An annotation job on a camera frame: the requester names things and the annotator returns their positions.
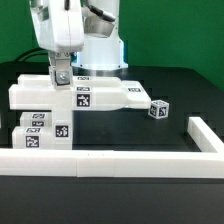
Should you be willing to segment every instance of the white wooden block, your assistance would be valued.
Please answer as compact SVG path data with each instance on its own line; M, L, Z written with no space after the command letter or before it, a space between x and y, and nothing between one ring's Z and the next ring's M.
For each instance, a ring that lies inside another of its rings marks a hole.
M23 127L51 127L50 112L23 112L20 117L20 126Z
M0 149L0 175L76 177L74 151Z
M52 129L48 127L16 127L12 139L14 149L54 149Z
M115 158L115 177L224 177L224 158L216 154L195 152L116 152Z
M20 75L18 85L23 86L50 86L51 80L49 75Z
M224 144L200 117L190 117L188 133L202 152L224 152Z
M77 86L122 87L121 80L117 77L74 76L73 83Z
M151 99L144 88L136 81L122 81L127 95L127 107L133 109L149 109Z
M121 80L117 77L73 76L74 85L90 87L121 87ZM20 75L18 85L50 86L49 75Z

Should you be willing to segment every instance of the rectangular block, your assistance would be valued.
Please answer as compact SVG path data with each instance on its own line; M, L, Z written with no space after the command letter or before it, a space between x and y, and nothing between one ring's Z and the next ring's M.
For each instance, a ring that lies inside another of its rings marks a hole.
M49 127L16 127L12 133L14 149L54 149Z
M224 152L224 144L200 117L190 117L188 133L202 152Z
M52 118L50 112L23 112L20 117L22 127L51 127Z
M76 177L74 151L0 149L0 175Z

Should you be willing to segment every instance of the small cube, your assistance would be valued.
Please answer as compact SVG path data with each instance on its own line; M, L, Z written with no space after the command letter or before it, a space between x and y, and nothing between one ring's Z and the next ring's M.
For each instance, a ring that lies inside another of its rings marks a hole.
M169 103L162 100L155 100L151 102L149 109L149 116L156 119L166 118L169 113Z

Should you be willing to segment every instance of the long white block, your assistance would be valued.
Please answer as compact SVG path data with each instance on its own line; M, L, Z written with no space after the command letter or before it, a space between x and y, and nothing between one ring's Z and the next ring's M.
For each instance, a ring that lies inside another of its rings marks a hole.
M202 152L224 153L224 144L200 117L190 117L188 133Z
M121 80L117 77L74 76L74 85L90 87L121 87ZM49 75L20 75L18 85L23 86L50 86Z
M92 87L90 92L79 92L76 87L56 91L53 87L13 85L9 89L9 99L10 108L19 110L109 111L123 107L148 109L151 105L145 91L127 93L127 89L120 87ZM88 106L80 106L78 100L87 102Z
M219 153L0 150L0 175L222 178Z

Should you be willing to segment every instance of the black table surface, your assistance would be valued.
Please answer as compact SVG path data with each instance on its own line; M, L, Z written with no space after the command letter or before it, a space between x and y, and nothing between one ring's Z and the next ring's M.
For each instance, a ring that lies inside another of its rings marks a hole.
M20 74L47 74L46 63L2 63L0 147L11 147L21 112L9 109L8 88ZM185 68L130 67L115 72L140 81L152 100L170 104L169 117L147 110L74 112L74 148L133 151L199 151L187 134L200 116L224 139L224 93ZM203 223L224 220L224 181L0 177L0 223Z

